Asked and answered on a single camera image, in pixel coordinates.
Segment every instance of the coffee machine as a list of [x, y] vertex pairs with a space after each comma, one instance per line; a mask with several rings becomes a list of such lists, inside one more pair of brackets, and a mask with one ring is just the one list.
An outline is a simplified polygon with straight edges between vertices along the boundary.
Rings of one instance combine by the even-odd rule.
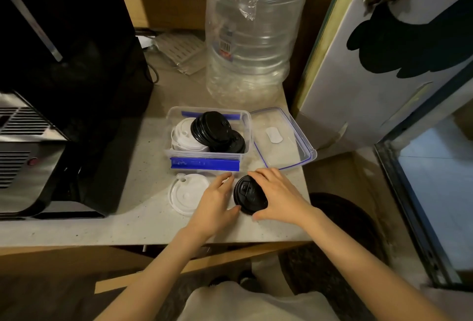
[[0, 219], [116, 211], [153, 88], [123, 0], [2, 0]]

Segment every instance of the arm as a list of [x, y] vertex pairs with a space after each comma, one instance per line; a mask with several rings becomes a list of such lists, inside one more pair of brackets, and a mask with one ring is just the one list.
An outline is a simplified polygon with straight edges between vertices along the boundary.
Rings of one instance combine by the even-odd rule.
[[380, 321], [446, 321], [449, 318], [417, 289], [334, 224], [320, 209], [308, 204], [279, 170], [248, 173], [263, 188], [268, 207], [254, 220], [274, 219], [300, 226], [345, 277], [360, 299]]
[[204, 192], [197, 210], [167, 247], [97, 318], [153, 320], [187, 262], [212, 235], [238, 218], [239, 206], [227, 210], [231, 173], [216, 177]]

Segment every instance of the clear plastic bottle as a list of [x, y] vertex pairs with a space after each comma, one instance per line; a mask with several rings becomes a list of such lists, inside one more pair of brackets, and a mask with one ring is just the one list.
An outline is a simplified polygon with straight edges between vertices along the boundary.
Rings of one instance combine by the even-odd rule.
[[207, 0], [207, 88], [221, 103], [274, 99], [305, 0]]

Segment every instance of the countertop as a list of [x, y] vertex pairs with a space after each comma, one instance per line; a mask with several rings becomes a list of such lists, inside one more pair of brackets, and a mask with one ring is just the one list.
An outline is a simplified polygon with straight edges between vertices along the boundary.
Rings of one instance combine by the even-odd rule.
[[[117, 212], [104, 219], [1, 221], [0, 247], [167, 244], [186, 226], [189, 218], [178, 214], [168, 200], [169, 185], [177, 172], [170, 169], [170, 161], [163, 151], [166, 113], [173, 106], [221, 106], [205, 88], [205, 69], [189, 77], [158, 54], [147, 54], [147, 60], [158, 70], [160, 80], [141, 124]], [[288, 113], [283, 91], [274, 103], [247, 107], [247, 110], [271, 106]], [[241, 109], [239, 106], [226, 108]], [[263, 163], [253, 155], [249, 169], [259, 167], [263, 167]], [[302, 168], [288, 170], [285, 175], [308, 200]], [[209, 243], [302, 240], [310, 238], [295, 225], [272, 220], [253, 222], [250, 216], [240, 214], [231, 228]]]

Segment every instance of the forearm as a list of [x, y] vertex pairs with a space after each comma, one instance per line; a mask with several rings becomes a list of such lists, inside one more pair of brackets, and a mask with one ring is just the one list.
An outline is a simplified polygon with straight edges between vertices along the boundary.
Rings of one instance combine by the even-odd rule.
[[153, 320], [182, 269], [204, 242], [196, 233], [181, 229], [96, 320]]
[[301, 227], [378, 320], [448, 320], [418, 290], [397, 276], [319, 209], [311, 208], [303, 217]]

